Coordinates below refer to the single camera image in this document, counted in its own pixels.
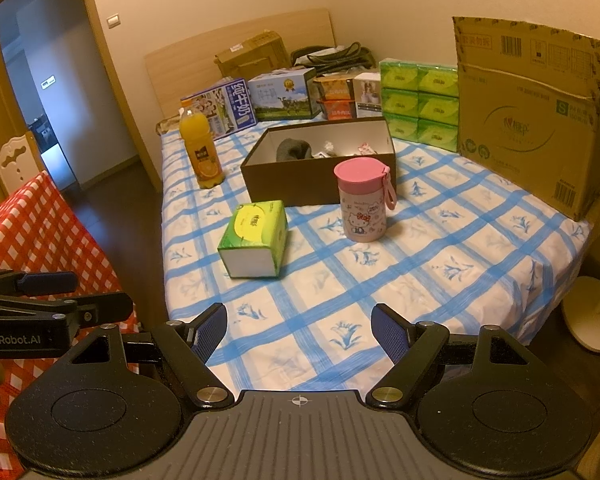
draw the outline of white fan base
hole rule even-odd
[[[600,300],[600,280],[589,276],[576,279],[562,300],[567,327],[584,348],[600,352],[600,313],[595,310]]]

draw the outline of gray cloth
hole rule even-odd
[[[311,146],[305,140],[285,139],[276,150],[276,162],[313,158]]]

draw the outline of door frame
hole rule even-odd
[[[122,85],[120,83],[120,79],[118,78],[118,73],[116,72],[116,67],[113,63],[113,58],[111,57],[111,53],[109,51],[109,47],[107,45],[107,40],[104,35],[104,28],[102,27],[102,23],[100,22],[100,17],[98,15],[98,9],[96,7],[95,0],[84,0],[84,5],[87,10],[87,17],[89,23],[91,25],[91,31],[93,32],[93,37],[96,42],[96,47],[100,53],[100,58],[102,59],[102,64],[107,72],[107,77],[109,78],[109,82],[111,84],[111,89],[113,90],[113,95],[118,103],[118,108],[120,109],[120,113],[122,114],[122,118],[126,124],[126,127],[129,131],[129,135],[131,136],[131,140],[136,146],[136,150],[138,150],[138,155],[144,166],[144,169],[151,180],[156,191],[162,190],[162,179],[158,175],[158,172],[155,169],[155,166],[149,156],[149,152],[146,148],[144,141],[140,135],[140,130],[138,129],[138,125],[136,124],[136,120],[131,113],[131,108],[126,100],[125,93],[122,89]],[[7,107],[9,117],[11,123],[14,124],[17,130],[23,129],[24,119],[22,118],[22,113],[20,111],[20,107],[18,106],[18,102],[16,101],[15,94],[13,92],[13,87],[11,86],[11,81],[9,79],[9,75],[7,74],[7,67],[4,62],[4,58],[2,57],[2,49],[0,47],[0,93],[4,99],[4,103]]]

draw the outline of red checkered tablecloth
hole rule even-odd
[[[76,294],[96,294],[120,289],[96,241],[75,217],[46,172],[27,182],[0,204],[0,269],[26,272],[72,270],[78,275]],[[133,313],[122,332],[137,332]],[[87,330],[78,334],[84,337]],[[22,467],[4,433],[4,415],[11,401],[54,359],[5,360],[5,381],[0,387],[0,480],[13,480]]]

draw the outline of orange juice bottle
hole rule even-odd
[[[201,188],[217,186],[224,181],[224,173],[209,122],[204,114],[191,106],[191,100],[182,104],[185,108],[180,116],[180,136],[184,140],[196,180]]]

